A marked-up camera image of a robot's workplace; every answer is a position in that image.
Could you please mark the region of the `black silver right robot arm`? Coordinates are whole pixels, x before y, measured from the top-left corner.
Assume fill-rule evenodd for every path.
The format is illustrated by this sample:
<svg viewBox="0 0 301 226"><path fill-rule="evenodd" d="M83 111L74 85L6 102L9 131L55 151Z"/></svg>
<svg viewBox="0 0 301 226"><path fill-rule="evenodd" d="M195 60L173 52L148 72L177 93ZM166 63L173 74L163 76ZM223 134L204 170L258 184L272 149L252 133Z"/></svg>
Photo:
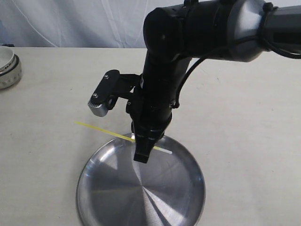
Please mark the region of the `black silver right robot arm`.
<svg viewBox="0 0 301 226"><path fill-rule="evenodd" d="M181 89L194 70L190 61L250 62L264 51L300 59L301 8L263 0L186 0L151 11L143 38L144 68L127 111L134 160L146 163L180 105Z"/></svg>

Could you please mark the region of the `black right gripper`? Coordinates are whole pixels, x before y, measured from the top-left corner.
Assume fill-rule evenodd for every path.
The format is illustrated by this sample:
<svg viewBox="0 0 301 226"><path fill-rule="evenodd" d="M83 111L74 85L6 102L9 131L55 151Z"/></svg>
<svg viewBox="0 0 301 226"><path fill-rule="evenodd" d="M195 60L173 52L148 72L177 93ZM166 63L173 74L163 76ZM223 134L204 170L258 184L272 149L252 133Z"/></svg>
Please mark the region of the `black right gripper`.
<svg viewBox="0 0 301 226"><path fill-rule="evenodd" d="M142 77L131 82L126 112L132 119L135 134L134 161L147 163L155 144L163 137L172 119L179 79Z"/></svg>

